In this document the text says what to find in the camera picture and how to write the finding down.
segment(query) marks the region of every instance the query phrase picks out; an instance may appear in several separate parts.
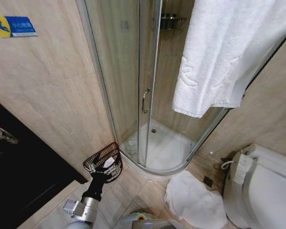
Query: white cloth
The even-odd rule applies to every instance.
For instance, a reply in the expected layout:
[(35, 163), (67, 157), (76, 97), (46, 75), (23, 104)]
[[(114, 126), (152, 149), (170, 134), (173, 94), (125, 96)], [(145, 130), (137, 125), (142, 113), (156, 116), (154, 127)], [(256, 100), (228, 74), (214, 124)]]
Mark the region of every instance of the white cloth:
[(170, 179), (164, 200), (172, 213), (195, 228), (220, 229), (227, 222), (221, 195), (208, 191), (188, 171)]
[(173, 109), (201, 118), (210, 106), (239, 107), (245, 88), (286, 34), (286, 0), (196, 0)]

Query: curved glass shower door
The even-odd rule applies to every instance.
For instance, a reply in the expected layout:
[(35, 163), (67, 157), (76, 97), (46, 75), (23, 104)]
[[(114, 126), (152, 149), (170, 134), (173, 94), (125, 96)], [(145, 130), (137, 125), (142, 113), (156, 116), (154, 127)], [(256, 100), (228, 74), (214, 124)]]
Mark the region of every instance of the curved glass shower door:
[(144, 166), (161, 1), (85, 3), (116, 141), (130, 159)]
[(115, 139), (136, 165), (156, 174), (185, 167), (220, 109), (202, 119), (172, 110), (189, 20), (160, 30), (160, 16), (190, 18), (193, 1), (86, 0)]

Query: toilet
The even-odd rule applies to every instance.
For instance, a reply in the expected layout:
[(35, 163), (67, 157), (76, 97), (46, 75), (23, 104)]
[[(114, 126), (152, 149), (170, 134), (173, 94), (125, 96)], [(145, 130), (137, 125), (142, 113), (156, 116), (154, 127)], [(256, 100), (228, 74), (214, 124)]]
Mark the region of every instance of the toilet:
[(286, 229), (286, 157), (252, 144), (233, 161), (224, 189), (228, 218), (242, 229)]

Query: door handle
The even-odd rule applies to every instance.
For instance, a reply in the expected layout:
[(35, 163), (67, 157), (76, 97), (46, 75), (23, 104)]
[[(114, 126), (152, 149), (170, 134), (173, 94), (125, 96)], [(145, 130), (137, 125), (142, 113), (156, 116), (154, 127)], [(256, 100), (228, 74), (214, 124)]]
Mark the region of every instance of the door handle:
[(145, 98), (146, 98), (147, 93), (149, 93), (149, 91), (150, 91), (150, 88), (147, 88), (143, 94), (143, 99), (142, 99), (142, 113), (143, 114), (146, 114), (148, 112), (148, 110), (145, 110)]
[(19, 142), (17, 138), (15, 138), (13, 135), (11, 135), (9, 132), (2, 129), (1, 127), (0, 127), (0, 140), (5, 140), (11, 144), (17, 144)]

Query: bidet seat control panel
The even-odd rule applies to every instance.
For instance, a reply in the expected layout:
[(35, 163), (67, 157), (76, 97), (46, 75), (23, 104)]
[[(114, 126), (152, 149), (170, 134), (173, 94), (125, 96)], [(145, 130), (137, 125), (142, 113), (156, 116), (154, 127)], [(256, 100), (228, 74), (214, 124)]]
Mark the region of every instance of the bidet seat control panel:
[(240, 154), (239, 161), (236, 167), (236, 172), (233, 177), (233, 181), (242, 185), (245, 180), (245, 176), (252, 165), (253, 159), (244, 154)]

